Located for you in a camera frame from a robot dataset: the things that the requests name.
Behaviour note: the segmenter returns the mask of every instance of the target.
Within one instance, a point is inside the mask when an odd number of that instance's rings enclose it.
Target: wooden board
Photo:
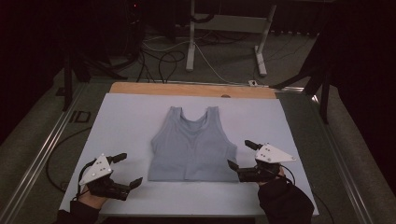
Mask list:
[[[220,85],[116,82],[112,85],[110,93],[276,99],[274,91],[266,87]]]

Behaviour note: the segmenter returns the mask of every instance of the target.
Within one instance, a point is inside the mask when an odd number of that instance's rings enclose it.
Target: table leg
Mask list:
[[[264,29],[262,31],[262,41],[259,46],[254,47],[254,51],[256,53],[257,65],[259,66],[259,75],[261,77],[267,76],[267,70],[265,68],[264,58],[262,57],[262,49],[264,48],[265,40],[267,39],[268,33],[270,32],[271,22],[273,20],[274,14],[276,10],[276,5],[272,5],[270,9],[270,13],[265,20]]]
[[[195,0],[191,0],[191,15],[195,16]],[[194,53],[195,53],[195,42],[194,42],[194,30],[195,22],[190,21],[190,44],[189,52],[187,53],[187,64],[186,70],[192,72],[194,70]]]

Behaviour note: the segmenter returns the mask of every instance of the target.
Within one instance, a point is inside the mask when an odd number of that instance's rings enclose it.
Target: white board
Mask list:
[[[270,143],[297,161],[283,165],[292,170],[299,187],[312,196],[289,125],[277,99],[234,99],[196,96],[163,96],[108,93],[99,110],[76,170],[64,195],[61,209],[69,211],[76,195],[82,167],[99,157],[127,153],[128,158],[111,164],[111,178],[123,185],[143,177],[140,187],[131,191],[127,201],[108,200],[101,214],[109,216],[261,216],[256,183],[152,182],[147,181],[153,157],[150,141],[163,125],[170,106],[182,106],[187,119],[197,120],[209,106],[218,106],[224,132],[238,146],[241,168],[256,164],[256,151],[245,140]]]

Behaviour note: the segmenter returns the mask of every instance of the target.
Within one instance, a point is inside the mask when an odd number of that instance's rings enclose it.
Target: cable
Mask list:
[[[205,38],[208,37],[208,36],[214,37],[215,40],[206,40]],[[204,43],[201,46],[205,46],[205,45],[217,45],[217,44],[233,44],[233,43],[236,43],[238,41],[247,39],[249,36],[250,36],[250,34],[243,34],[242,37],[232,38],[232,37],[229,37],[229,36],[222,35],[220,32],[211,31],[211,32],[208,32],[206,35],[201,36],[200,38],[197,38],[197,39]],[[231,41],[224,42],[224,41],[221,41],[220,38],[228,39],[228,40],[231,40]]]
[[[79,196],[81,196],[81,195],[87,193],[88,191],[89,191],[89,190],[87,189],[87,190],[85,190],[84,192],[80,193],[78,196],[76,195],[76,197],[74,197],[74,198],[72,199],[72,201],[77,200]]]
[[[321,202],[321,203],[323,204],[323,206],[326,208],[327,212],[329,213],[330,218],[332,219],[332,224],[334,224],[334,223],[335,223],[335,222],[334,222],[334,218],[332,217],[332,212],[330,211],[329,207],[326,205],[325,202],[323,202],[323,201],[319,198],[319,196],[318,196],[313,190],[311,190],[311,191],[312,191],[312,193],[314,194],[314,196],[317,197],[318,200],[320,200],[320,202]]]
[[[51,185],[52,185],[53,187],[55,187],[56,189],[58,189],[59,191],[61,191],[61,192],[63,192],[63,193],[65,193],[66,190],[63,189],[63,188],[61,188],[61,187],[59,187],[57,184],[55,184],[55,182],[54,182],[54,181],[51,179],[51,177],[50,177],[50,159],[51,159],[53,153],[55,152],[55,150],[56,150],[61,144],[63,144],[65,141],[69,140],[70,138],[72,138],[72,137],[74,137],[74,136],[76,136],[76,135],[78,135],[78,134],[80,134],[80,133],[84,133],[84,132],[90,130],[91,128],[92,128],[92,127],[89,127],[89,128],[83,129],[83,130],[81,130],[81,131],[79,131],[79,132],[76,132],[76,133],[73,133],[73,134],[67,136],[64,140],[62,140],[61,142],[59,142],[59,143],[53,148],[53,150],[51,151],[51,153],[49,154],[49,158],[47,159],[47,162],[46,162],[46,176],[47,176],[47,179],[49,180],[49,182],[51,183]]]
[[[222,78],[222,77],[216,72],[216,70],[212,67],[212,65],[207,61],[205,55],[201,52],[201,49],[198,47],[197,44],[195,44],[195,47],[198,49],[198,51],[201,53],[202,57],[204,58],[205,62],[207,63],[207,65],[209,65],[209,67],[212,69],[212,71],[216,74],[216,76],[217,76],[219,79],[221,79],[222,81],[224,81],[224,82],[226,82],[226,83],[229,83],[229,84],[248,86],[248,84],[245,84],[245,83],[231,82],[231,81],[228,81],[228,80]]]
[[[145,55],[142,52],[143,52],[142,50],[139,50],[139,55],[142,56],[143,62],[141,63],[142,67],[140,68],[140,72],[139,72],[139,75],[137,76],[136,82],[139,82],[140,78],[142,77],[143,68],[146,66],[145,65],[145,60],[146,60]]]
[[[82,179],[82,176],[84,175],[84,171],[92,166],[95,163],[96,159],[93,161],[88,162],[87,164],[85,164],[85,166],[81,169],[81,172],[79,172],[79,176],[78,176],[78,182],[77,182],[77,193],[76,193],[76,197],[74,197],[73,199],[78,199],[79,196],[83,195],[84,193],[88,192],[88,190],[86,190],[85,192],[81,193],[81,185],[79,184],[79,181]]]
[[[160,73],[160,76],[163,77],[163,73],[161,72],[161,63],[164,62],[163,58],[164,58],[166,55],[169,55],[169,56],[171,56],[172,58],[174,58],[174,60],[175,60],[175,66],[174,66],[172,72],[171,72],[171,73],[168,75],[168,77],[166,78],[166,80],[165,80],[164,83],[167,83],[167,82],[168,82],[169,77],[172,76],[172,75],[174,74],[175,70],[177,69],[177,60],[176,60],[176,58],[171,54],[171,52],[167,52],[167,53],[165,53],[165,54],[161,57],[160,62],[158,63],[158,72]]]
[[[293,37],[291,36],[291,37],[289,38],[289,41],[288,41],[286,44],[284,44],[280,49],[278,49],[278,50],[277,50],[275,53],[273,53],[271,56],[269,56],[268,58],[266,58],[265,61],[271,59],[271,58],[274,57],[276,54],[278,54],[283,48],[285,48],[285,47],[291,42],[292,39],[293,39]]]
[[[293,172],[288,167],[286,167],[286,166],[284,166],[282,164],[280,166],[285,168],[285,169],[287,169],[289,171],[289,173],[291,174],[291,177],[293,177],[293,185],[296,185],[296,179],[294,178]]]
[[[146,48],[151,49],[151,50],[154,50],[154,51],[159,51],[159,52],[161,52],[161,51],[167,51],[167,50],[169,50],[169,49],[173,49],[173,48],[175,48],[175,47],[177,47],[177,46],[179,46],[179,45],[182,45],[182,44],[190,44],[190,41],[184,41],[184,42],[178,43],[178,44],[176,44],[176,45],[174,45],[174,46],[172,46],[172,47],[170,47],[170,48],[168,48],[168,49],[153,49],[153,48],[151,48],[149,45],[147,45],[146,43],[143,43],[143,45],[146,46]]]
[[[151,57],[153,57],[153,58],[155,58],[155,59],[158,59],[158,60],[161,59],[161,58],[159,58],[159,57],[157,57],[157,56],[155,56],[155,55],[153,55],[153,54],[148,53],[146,50],[143,50],[143,52],[146,53],[148,56],[151,56]],[[165,54],[167,54],[167,53],[180,53],[180,54],[182,55],[182,57],[181,57],[180,59],[176,59],[176,58],[175,58],[174,61],[166,61],[166,60],[163,59],[163,61],[164,61],[165,63],[174,63],[174,62],[177,62],[177,63],[178,63],[178,62],[183,61],[183,60],[186,58],[186,55],[185,55],[182,51],[180,51],[180,50],[169,51],[169,52],[166,52]]]
[[[304,47],[307,43],[308,43],[308,40],[309,40],[309,37],[305,40],[305,43],[303,43],[302,45],[300,45],[294,52],[292,52],[292,53],[288,53],[288,54],[285,54],[285,55],[283,55],[282,57],[280,57],[280,58],[275,58],[275,59],[268,59],[268,60],[264,60],[265,62],[270,62],[270,61],[275,61],[275,60],[281,60],[281,59],[283,59],[283,58],[286,58],[287,56],[290,56],[290,55],[292,55],[292,54],[295,54],[299,49],[301,49],[302,47]]]

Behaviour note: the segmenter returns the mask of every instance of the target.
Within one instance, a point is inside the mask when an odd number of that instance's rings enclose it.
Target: gray floor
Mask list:
[[[224,33],[224,35],[233,38],[243,36],[229,33]],[[177,43],[187,40],[178,38]],[[184,59],[177,64],[177,69],[169,78],[169,82],[248,84],[248,80],[255,79],[264,85],[276,84],[298,73],[306,55],[315,43],[315,38],[301,35],[270,35],[264,47],[267,77],[258,76],[255,64],[252,47],[259,41],[259,35],[249,35],[246,39],[232,44],[201,45],[199,49],[218,74],[214,73],[200,51],[196,50],[194,71],[189,73],[185,71],[186,60]],[[145,44],[153,49],[168,49],[175,45],[165,38],[156,38],[145,42]],[[187,44],[180,44],[172,50],[181,50],[187,53]],[[146,56],[146,64],[156,80],[160,79],[158,63],[158,60]],[[173,63],[162,63],[161,67],[165,77],[172,71],[173,66],[175,66]],[[135,63],[120,71],[120,74],[127,76],[129,81],[136,81],[139,69],[140,65]],[[97,73],[93,74],[94,78],[89,84],[83,85],[82,94],[73,107],[77,111],[92,112],[90,122],[68,123],[58,143],[67,136],[92,126],[104,95],[115,81]],[[306,79],[301,80],[292,86],[303,87],[306,81]],[[55,92],[62,85],[61,73],[55,78],[53,88],[36,103],[0,148],[0,176],[2,179],[0,184],[0,202],[2,203],[0,206],[2,209],[5,207],[5,202],[10,200],[12,193],[17,189],[35,155],[45,145],[58,118],[64,115],[62,113],[63,98],[55,96]],[[355,215],[360,212],[361,208],[354,207],[354,203],[351,201],[355,199],[345,187],[351,183],[356,186],[361,201],[364,202],[363,210],[368,213],[368,222],[366,223],[394,223],[396,220],[395,197],[377,169],[353,120],[341,103],[337,89],[332,87],[330,92],[329,125],[320,122],[317,109],[309,97],[289,91],[279,92],[277,97],[285,108],[290,129],[302,157],[312,190],[328,206],[335,223],[361,223],[360,216]],[[77,163],[88,134],[89,131],[78,134],[56,148],[56,153],[53,154],[49,164],[49,170],[57,183],[66,182],[70,178],[74,171],[73,165]],[[337,156],[345,162],[341,162],[341,168],[344,164],[345,170],[339,169],[340,161],[337,160]],[[342,178],[345,175],[353,177],[349,183],[346,183]],[[51,223],[55,219],[62,198],[62,193],[49,184],[42,172],[13,223]],[[318,198],[316,198],[316,202],[320,215],[313,217],[312,222],[331,223],[331,218],[324,205]],[[265,223],[265,218],[260,218],[258,221]]]

